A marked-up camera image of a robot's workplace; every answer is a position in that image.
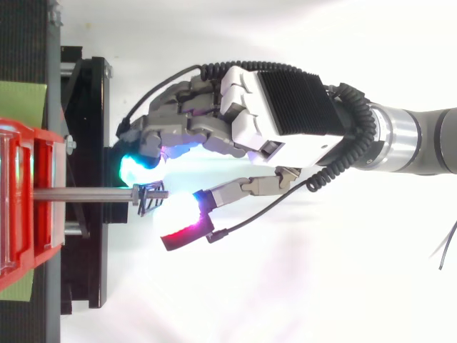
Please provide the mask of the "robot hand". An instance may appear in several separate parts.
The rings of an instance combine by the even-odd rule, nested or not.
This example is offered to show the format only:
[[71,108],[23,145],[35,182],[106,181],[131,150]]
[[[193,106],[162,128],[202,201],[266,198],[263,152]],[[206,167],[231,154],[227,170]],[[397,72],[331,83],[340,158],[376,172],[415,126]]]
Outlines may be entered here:
[[317,191],[346,167],[334,149],[355,127],[344,110],[343,91],[328,93],[320,78],[285,64],[231,63],[201,66],[190,81],[178,76],[152,89],[149,111],[126,116],[117,137],[129,156],[147,169],[176,159],[194,146],[274,168],[267,177],[238,178],[192,195],[195,218],[162,237],[173,251],[206,237],[214,242],[229,231],[215,230],[209,214],[247,196],[284,199],[298,189],[301,170],[329,162],[304,186]]

